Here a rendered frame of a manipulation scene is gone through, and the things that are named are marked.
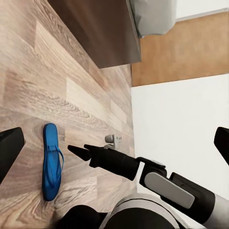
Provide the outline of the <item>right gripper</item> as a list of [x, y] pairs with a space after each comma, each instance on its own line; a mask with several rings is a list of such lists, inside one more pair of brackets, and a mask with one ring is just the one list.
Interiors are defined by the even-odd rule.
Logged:
[[73, 145], [68, 145], [67, 148], [84, 161], [90, 160], [89, 165], [92, 168], [104, 168], [117, 175], [119, 175], [122, 160], [126, 156], [126, 154], [115, 150], [88, 144], [84, 144], [84, 148]]

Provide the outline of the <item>sandal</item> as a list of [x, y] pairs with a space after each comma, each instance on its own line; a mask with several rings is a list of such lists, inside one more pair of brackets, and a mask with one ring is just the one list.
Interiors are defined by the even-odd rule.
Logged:
[[[43, 169], [43, 194], [46, 201], [55, 199], [61, 184], [61, 165], [58, 148], [58, 130], [55, 124], [44, 127], [45, 163]], [[63, 155], [62, 155], [63, 158]]]

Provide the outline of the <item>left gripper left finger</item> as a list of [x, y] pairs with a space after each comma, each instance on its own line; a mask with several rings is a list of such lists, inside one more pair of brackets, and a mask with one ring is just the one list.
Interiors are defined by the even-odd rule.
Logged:
[[21, 127], [0, 132], [0, 184], [24, 146]]

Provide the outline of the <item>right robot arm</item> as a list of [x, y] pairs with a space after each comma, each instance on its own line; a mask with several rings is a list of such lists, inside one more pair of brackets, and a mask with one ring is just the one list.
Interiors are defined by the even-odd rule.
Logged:
[[84, 148], [67, 148], [92, 168], [100, 167], [133, 181], [140, 161], [144, 169], [139, 184], [160, 195], [167, 204], [178, 209], [208, 229], [229, 229], [229, 200], [172, 172], [167, 178], [165, 165], [144, 157], [133, 158], [117, 151], [121, 135], [107, 135], [104, 147], [84, 144]]

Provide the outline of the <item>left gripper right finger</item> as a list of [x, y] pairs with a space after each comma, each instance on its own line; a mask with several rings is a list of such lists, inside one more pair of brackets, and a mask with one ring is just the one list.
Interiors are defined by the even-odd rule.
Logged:
[[229, 165], [229, 129], [218, 127], [214, 144]]

